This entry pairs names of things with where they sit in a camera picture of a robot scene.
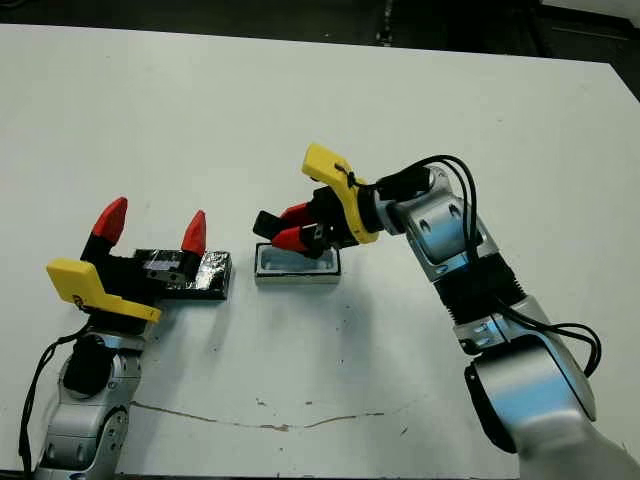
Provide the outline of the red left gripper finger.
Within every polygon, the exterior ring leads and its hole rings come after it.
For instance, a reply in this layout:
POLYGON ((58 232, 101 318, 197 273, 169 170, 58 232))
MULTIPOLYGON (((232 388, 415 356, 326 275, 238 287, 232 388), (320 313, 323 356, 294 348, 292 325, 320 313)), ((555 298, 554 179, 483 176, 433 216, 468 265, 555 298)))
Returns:
POLYGON ((128 200, 118 197, 105 207, 93 228, 82 252, 83 261, 94 261, 109 255, 124 230, 128 200))
POLYGON ((200 260, 206 249, 206 215, 198 210, 186 228, 182 244, 181 262, 183 265, 193 264, 200 260))

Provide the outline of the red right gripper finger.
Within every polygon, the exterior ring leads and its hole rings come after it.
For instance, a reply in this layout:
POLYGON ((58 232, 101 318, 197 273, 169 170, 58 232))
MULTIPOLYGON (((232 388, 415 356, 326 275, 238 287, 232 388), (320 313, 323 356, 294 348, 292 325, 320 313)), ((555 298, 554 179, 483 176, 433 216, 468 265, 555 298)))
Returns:
POLYGON ((296 226, 281 230, 272 238, 272 245, 282 250, 310 250, 313 226, 296 226))
POLYGON ((313 224, 313 216, 308 202, 287 208, 280 215, 280 219, 287 228, 304 227, 313 224))

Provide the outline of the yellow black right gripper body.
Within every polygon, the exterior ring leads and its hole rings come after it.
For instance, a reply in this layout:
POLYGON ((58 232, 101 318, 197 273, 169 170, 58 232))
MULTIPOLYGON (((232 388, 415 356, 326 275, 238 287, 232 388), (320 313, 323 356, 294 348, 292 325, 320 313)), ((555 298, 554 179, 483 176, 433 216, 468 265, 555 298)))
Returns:
POLYGON ((374 188, 359 178, 349 161, 318 143, 307 148, 301 171, 321 186, 301 207, 301 251, 319 255, 330 249, 369 244, 381 230, 374 188))

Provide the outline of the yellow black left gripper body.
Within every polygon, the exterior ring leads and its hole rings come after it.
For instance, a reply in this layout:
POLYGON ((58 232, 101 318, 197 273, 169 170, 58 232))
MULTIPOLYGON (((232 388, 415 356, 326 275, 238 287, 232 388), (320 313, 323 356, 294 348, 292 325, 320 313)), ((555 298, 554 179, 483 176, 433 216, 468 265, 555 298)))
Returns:
POLYGON ((94 263, 57 258, 46 271, 60 299, 88 314, 91 327, 118 333, 141 333, 157 323, 156 303, 169 287, 193 280, 191 265, 160 272, 140 259, 113 256, 94 263))

